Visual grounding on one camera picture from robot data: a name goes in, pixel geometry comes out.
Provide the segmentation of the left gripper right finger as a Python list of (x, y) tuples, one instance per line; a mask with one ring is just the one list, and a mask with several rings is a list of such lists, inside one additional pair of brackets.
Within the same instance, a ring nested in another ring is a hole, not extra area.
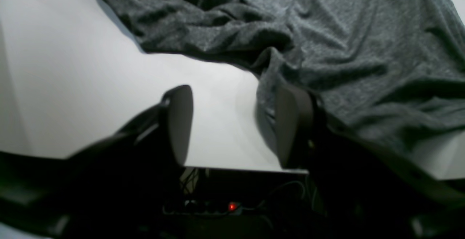
[(309, 89), (278, 87), (275, 130), (281, 166), (307, 169), (338, 236), (464, 238), (464, 191), (360, 139)]

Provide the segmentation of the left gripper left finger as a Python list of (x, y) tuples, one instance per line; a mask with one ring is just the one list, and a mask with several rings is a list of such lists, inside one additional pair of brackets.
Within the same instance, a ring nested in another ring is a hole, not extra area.
[(1, 152), (1, 223), (54, 239), (132, 239), (178, 196), (193, 121), (189, 85), (67, 158)]

